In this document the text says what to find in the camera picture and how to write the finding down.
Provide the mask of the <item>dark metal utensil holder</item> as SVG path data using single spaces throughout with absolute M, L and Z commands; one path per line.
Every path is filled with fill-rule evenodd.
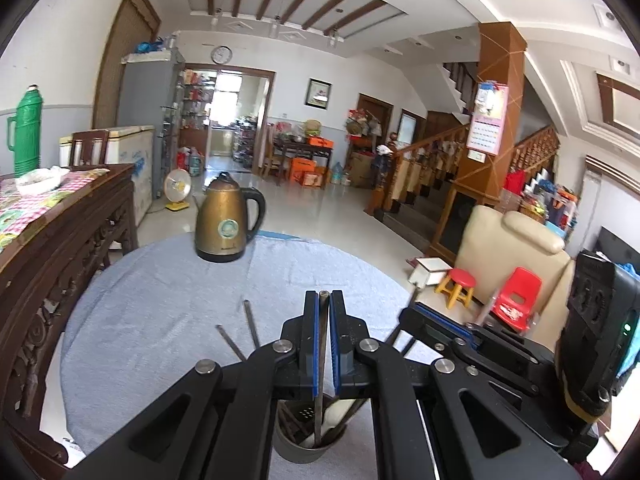
M 337 396 L 323 396 L 323 418 L 326 409 Z M 314 447 L 314 401 L 279 401 L 273 447 L 285 460 L 293 464 L 310 464 L 318 460 L 329 448 L 342 440 L 348 423 L 339 430 L 322 431 L 318 448 Z

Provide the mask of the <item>dark wooden chopstick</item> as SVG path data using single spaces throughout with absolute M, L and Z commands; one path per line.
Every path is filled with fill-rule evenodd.
M 218 334 L 221 336 L 221 338 L 224 340 L 226 345 L 234 353 L 234 355 L 241 362 L 245 362 L 246 361 L 245 354 L 242 352 L 242 350 L 239 348 L 239 346 L 234 342 L 234 340 L 228 335 L 227 331 L 224 329 L 224 326 L 222 326 L 221 324 L 217 324 L 216 325 L 216 330 L 217 330 Z
M 324 386 L 324 370 L 326 369 L 326 332 L 329 323 L 329 306 L 330 292 L 322 290 L 319 292 L 319 309 L 318 309 L 318 338 L 317 352 L 314 354 L 317 361 L 317 392 L 314 395 L 314 447 L 318 448 L 322 439 L 322 422 L 323 422 L 323 386 Z
M 254 313 L 252 309 L 252 304 L 250 300 L 243 300 L 243 309 L 246 317 L 246 322 L 248 329 L 250 330 L 250 336 L 252 337 L 252 341 L 254 344 L 254 349 L 259 349 L 261 344 L 258 336 L 257 326 L 255 323 Z

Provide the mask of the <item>white ceramic spoon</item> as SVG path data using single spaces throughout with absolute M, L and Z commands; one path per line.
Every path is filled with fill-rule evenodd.
M 324 412 L 322 431 L 326 434 L 342 429 L 366 402 L 366 399 L 336 400 Z

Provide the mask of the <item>red yellow small stool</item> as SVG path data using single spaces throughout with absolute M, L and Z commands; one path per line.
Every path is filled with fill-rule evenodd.
M 446 308 L 448 310 L 452 309 L 457 302 L 461 302 L 469 309 L 475 285 L 476 279 L 470 272 L 452 268 L 440 280 L 435 292 L 447 296 Z

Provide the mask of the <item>cream leather sofa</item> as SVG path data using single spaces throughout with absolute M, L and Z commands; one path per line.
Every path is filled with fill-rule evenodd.
M 542 281 L 534 311 L 539 320 L 528 338 L 552 350 L 565 325 L 575 261 L 565 243 L 543 224 L 521 214 L 506 214 L 483 205 L 473 208 L 454 260 L 476 279 L 474 298 L 490 296 L 521 266 Z

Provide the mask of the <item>gold electric kettle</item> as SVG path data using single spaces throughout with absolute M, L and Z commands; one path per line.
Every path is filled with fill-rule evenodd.
M 257 188 L 242 188 L 228 171 L 209 182 L 196 216 L 194 247 L 206 261 L 226 263 L 244 255 L 262 227 L 266 200 Z

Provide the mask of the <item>carved dark wooden sideboard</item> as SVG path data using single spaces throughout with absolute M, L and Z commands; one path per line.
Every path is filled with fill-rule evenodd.
M 66 448 L 40 429 L 46 377 L 68 318 L 113 244 L 138 247 L 134 167 L 102 174 L 32 222 L 1 254 L 1 475 L 59 479 Z

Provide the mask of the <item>small electric heater fan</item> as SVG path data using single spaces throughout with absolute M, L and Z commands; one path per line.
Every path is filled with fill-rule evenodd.
M 171 170 L 164 181 L 165 208 L 177 212 L 189 207 L 188 197 L 192 181 L 190 174 L 181 168 Z

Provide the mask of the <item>wooden stair railing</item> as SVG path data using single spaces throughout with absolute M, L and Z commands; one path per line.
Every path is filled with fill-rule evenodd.
M 364 211 L 370 216 L 391 211 L 407 198 L 417 198 L 424 186 L 431 186 L 436 180 L 453 179 L 469 128 L 457 126 L 388 155 Z

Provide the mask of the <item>orange cardboard box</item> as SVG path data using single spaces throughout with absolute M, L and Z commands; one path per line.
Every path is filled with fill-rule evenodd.
M 288 180 L 303 183 L 306 174 L 313 174 L 316 170 L 316 162 L 313 159 L 294 157 L 290 161 Z

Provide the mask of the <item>white chest freezer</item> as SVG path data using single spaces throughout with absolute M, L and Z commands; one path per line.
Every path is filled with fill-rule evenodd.
M 110 133 L 104 164 L 131 164 L 134 166 L 131 180 L 134 182 L 134 220 L 138 226 L 148 212 L 153 201 L 152 190 L 152 147 L 154 127 L 125 126 L 106 129 Z M 75 147 L 73 166 L 80 165 L 81 146 Z M 62 136 L 58 140 L 60 166 L 70 166 L 70 151 L 72 150 L 72 136 Z M 102 150 L 101 140 L 94 141 L 91 151 L 90 164 L 100 163 Z

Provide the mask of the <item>wooden chair back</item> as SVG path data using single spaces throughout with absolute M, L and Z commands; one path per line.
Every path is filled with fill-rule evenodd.
M 106 153 L 110 133 L 104 129 L 74 132 L 70 141 L 70 168 L 102 166 L 106 163 Z

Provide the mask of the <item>grey refrigerator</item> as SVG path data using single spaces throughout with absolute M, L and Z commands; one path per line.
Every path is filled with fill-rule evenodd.
M 182 110 L 184 57 L 176 47 L 131 53 L 120 60 L 116 125 L 152 126 L 152 197 L 160 198 L 174 166 Z

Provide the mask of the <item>framed wall picture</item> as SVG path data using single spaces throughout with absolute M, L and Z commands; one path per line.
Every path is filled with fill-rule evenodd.
M 310 78 L 305 96 L 305 105 L 326 110 L 329 105 L 332 84 Z

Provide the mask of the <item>round wall clock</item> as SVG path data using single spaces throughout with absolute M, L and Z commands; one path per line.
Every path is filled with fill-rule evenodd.
M 228 46 L 224 46 L 223 44 L 213 47 L 212 52 L 210 52 L 210 60 L 216 65 L 229 64 L 232 60 L 232 56 L 232 49 Z

